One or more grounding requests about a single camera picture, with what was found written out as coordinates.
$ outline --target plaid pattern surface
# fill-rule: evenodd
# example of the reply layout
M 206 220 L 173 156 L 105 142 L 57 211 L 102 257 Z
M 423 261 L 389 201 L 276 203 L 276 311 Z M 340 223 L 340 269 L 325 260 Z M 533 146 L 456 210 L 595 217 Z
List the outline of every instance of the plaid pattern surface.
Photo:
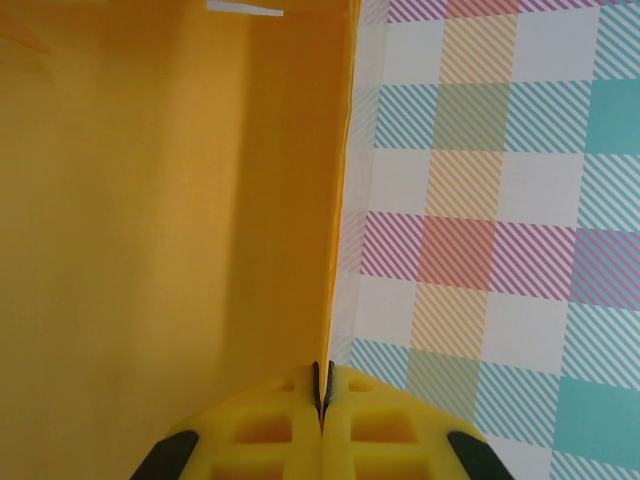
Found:
M 640 2 L 369 0 L 356 62 L 332 357 L 640 478 Z

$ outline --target yellow plastic object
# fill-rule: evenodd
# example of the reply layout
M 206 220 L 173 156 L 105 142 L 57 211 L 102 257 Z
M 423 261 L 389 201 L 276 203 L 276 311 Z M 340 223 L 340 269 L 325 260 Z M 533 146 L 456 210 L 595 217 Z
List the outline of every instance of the yellow plastic object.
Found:
M 126 478 L 326 354 L 353 7 L 205 5 L 0 0 L 52 52 L 0 37 L 6 478 Z
M 141 467 L 134 479 L 469 478 L 447 434 L 486 442 L 476 428 L 354 369 L 336 367 L 333 379 L 322 432 L 311 368 L 297 369 L 175 425 L 167 437 L 199 437 L 181 474 L 168 474 L 165 466 L 153 477 Z

